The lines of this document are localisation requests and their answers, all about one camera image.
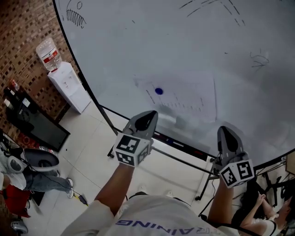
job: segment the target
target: whiteboard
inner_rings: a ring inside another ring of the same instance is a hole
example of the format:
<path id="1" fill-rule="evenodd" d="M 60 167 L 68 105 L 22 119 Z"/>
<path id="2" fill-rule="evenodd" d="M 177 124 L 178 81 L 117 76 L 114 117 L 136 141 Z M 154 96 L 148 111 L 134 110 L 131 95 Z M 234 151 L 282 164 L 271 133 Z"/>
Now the whiteboard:
<path id="1" fill-rule="evenodd" d="M 55 6 L 101 105 L 131 118 L 152 109 L 135 78 L 206 71 L 214 77 L 215 122 L 159 108 L 156 131 L 216 156 L 217 130 L 226 125 L 254 165 L 295 147 L 294 1 L 55 0 Z"/>

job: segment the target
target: whiteboard marker drawing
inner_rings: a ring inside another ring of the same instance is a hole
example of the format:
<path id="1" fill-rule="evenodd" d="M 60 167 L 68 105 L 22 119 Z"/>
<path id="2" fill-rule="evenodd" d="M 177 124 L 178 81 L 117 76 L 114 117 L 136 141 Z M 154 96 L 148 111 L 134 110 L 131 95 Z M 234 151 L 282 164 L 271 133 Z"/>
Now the whiteboard marker drawing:
<path id="1" fill-rule="evenodd" d="M 185 3 L 185 4 L 182 5 L 179 9 L 182 9 L 182 8 L 184 8 L 184 7 L 187 6 L 187 5 L 191 5 L 191 3 L 194 2 L 194 1 L 195 1 L 195 0 L 191 0 L 191 1 L 187 2 L 187 3 Z M 196 8 L 195 10 L 193 10 L 193 11 L 192 11 L 190 14 L 188 14 L 186 17 L 191 16 L 193 13 L 195 13 L 197 10 L 201 9 L 202 7 L 208 6 L 208 5 L 210 5 L 210 4 L 214 3 L 214 2 L 218 2 L 218 1 L 219 1 L 219 2 L 225 7 L 225 9 L 228 11 L 228 13 L 229 13 L 230 15 L 232 15 L 232 16 L 233 16 L 234 14 L 236 15 L 236 17 L 234 18 L 234 20 L 235 20 L 235 22 L 237 23 L 238 26 L 241 26 L 241 24 L 239 23 L 239 21 L 238 21 L 238 19 L 237 19 L 237 18 L 240 17 L 240 12 L 239 12 L 238 9 L 236 8 L 236 6 L 232 3 L 231 0 L 228 0 L 228 1 L 230 2 L 230 6 L 227 6 L 226 4 L 224 4 L 224 3 L 223 3 L 222 1 L 220 1 L 220 0 L 205 0 L 205 1 L 201 2 L 201 3 L 198 5 L 198 8 Z"/>
<path id="2" fill-rule="evenodd" d="M 86 21 L 84 18 L 78 13 L 78 10 L 80 10 L 83 6 L 82 1 L 69 1 L 67 7 L 66 7 L 66 18 L 68 21 L 72 21 L 76 26 L 80 26 L 81 29 L 84 28 L 83 23 L 86 24 Z"/>
<path id="3" fill-rule="evenodd" d="M 256 72 L 258 72 L 263 66 L 266 66 L 269 63 L 269 59 L 261 55 L 261 48 L 260 48 L 260 55 L 252 56 L 252 52 L 250 52 L 250 58 L 253 60 L 252 68 L 256 68 Z"/>
<path id="4" fill-rule="evenodd" d="M 61 9 L 60 9 L 60 0 L 59 0 L 59 11 L 61 12 L 61 17 L 62 17 L 62 19 L 63 19 L 63 21 L 65 20 L 64 19 L 64 15 L 63 15 L 63 13 L 62 13 L 62 11 L 61 11 Z"/>

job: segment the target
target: water bottle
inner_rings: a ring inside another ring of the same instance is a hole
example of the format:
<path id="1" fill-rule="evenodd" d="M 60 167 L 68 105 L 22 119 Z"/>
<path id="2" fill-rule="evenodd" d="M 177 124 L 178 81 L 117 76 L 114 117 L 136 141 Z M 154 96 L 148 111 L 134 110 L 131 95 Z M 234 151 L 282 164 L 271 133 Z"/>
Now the water bottle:
<path id="1" fill-rule="evenodd" d="M 47 38 L 36 47 L 36 52 L 48 71 L 59 68 L 61 56 L 52 38 Z"/>

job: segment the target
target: white t-shirt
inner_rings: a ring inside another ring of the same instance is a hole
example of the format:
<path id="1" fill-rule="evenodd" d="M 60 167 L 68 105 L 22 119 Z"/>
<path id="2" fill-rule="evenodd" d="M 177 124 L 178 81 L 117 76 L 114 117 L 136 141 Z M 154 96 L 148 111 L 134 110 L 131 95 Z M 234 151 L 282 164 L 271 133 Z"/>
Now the white t-shirt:
<path id="1" fill-rule="evenodd" d="M 115 220 L 109 207 L 94 201 L 61 236 L 239 235 L 229 228 L 223 233 L 197 217 L 185 203 L 167 196 L 135 196 L 123 208 L 122 216 Z"/>
<path id="2" fill-rule="evenodd" d="M 20 190 L 23 190 L 26 185 L 27 181 L 24 178 L 23 173 L 11 173 L 11 171 L 8 171 L 7 166 L 7 160 L 8 158 L 4 155 L 4 152 L 0 149 L 0 189 L 3 187 L 3 181 L 4 181 L 4 174 L 7 175 L 10 179 L 10 184 L 17 187 Z"/>

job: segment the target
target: hand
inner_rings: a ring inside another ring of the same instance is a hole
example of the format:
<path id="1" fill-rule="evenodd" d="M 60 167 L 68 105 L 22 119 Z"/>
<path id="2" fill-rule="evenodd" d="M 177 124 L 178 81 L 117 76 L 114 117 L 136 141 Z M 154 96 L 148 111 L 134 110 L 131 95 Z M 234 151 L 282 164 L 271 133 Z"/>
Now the hand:
<path id="1" fill-rule="evenodd" d="M 257 198 L 257 200 L 256 200 L 256 206 L 257 207 L 259 207 L 261 204 L 262 204 L 262 202 L 263 202 L 263 200 L 266 198 L 266 195 L 265 194 L 260 194 L 259 192 L 258 192 L 258 198 Z"/>

